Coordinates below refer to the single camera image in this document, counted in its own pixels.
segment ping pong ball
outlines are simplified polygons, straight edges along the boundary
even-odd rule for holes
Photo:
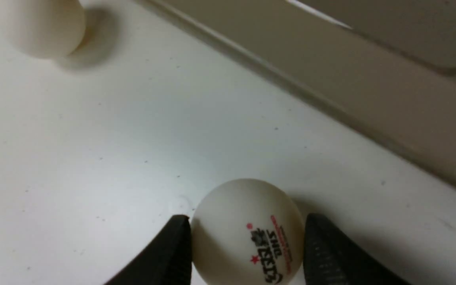
[[[81,43],[86,19],[78,0],[0,0],[0,27],[17,50],[57,58]]]
[[[193,262],[209,285],[286,284],[302,263],[302,217],[286,193],[267,182],[218,186],[191,224]]]

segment beige panel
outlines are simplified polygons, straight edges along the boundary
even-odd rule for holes
[[[456,0],[300,0],[439,68],[456,68]]]
[[[282,0],[158,2],[258,56],[348,124],[456,182],[452,81]]]

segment table tennis ball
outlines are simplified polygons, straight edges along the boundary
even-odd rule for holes
[[[209,285],[286,284],[300,267],[304,225],[293,201],[264,181],[210,192],[192,218],[192,256]]]
[[[19,51],[56,58],[78,47],[86,20],[78,0],[0,0],[0,26]]]

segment white ping pong ball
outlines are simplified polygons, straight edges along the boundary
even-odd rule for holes
[[[86,19],[78,0],[0,0],[0,29],[17,50],[58,58],[81,43]]]
[[[300,212],[267,182],[218,186],[200,202],[191,224],[193,262],[209,285],[287,284],[302,263]]]

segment white surface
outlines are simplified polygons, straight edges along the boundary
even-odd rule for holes
[[[193,262],[208,284],[288,284],[302,265],[300,211],[268,182],[237,179],[216,187],[198,204],[191,231]]]
[[[101,284],[170,209],[239,177],[314,205],[415,284],[456,284],[456,189],[140,5],[90,3],[119,29],[97,65],[0,38],[0,284]]]

